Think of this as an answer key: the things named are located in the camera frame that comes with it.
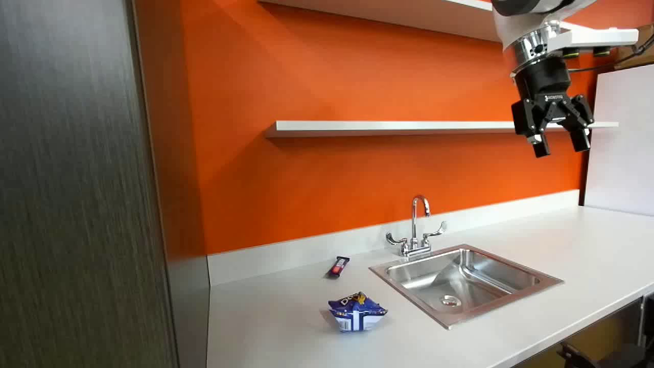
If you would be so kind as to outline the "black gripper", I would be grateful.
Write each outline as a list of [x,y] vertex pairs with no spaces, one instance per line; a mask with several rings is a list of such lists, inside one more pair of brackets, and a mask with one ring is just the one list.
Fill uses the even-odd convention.
[[515,76],[519,100],[510,104],[515,132],[526,134],[535,157],[545,157],[549,145],[541,134],[548,122],[562,124],[577,151],[590,148],[592,114],[582,93],[570,96],[570,73],[559,57],[541,57]]

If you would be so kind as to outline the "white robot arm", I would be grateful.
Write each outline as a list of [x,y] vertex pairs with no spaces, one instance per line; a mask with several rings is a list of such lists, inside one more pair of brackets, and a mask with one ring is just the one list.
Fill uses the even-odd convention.
[[549,153],[545,126],[569,130],[572,148],[590,148],[592,114],[582,93],[569,96],[570,73],[565,56],[549,41],[562,32],[549,15],[572,0],[491,0],[496,35],[512,57],[510,76],[519,100],[510,104],[515,132],[524,134],[535,157]]

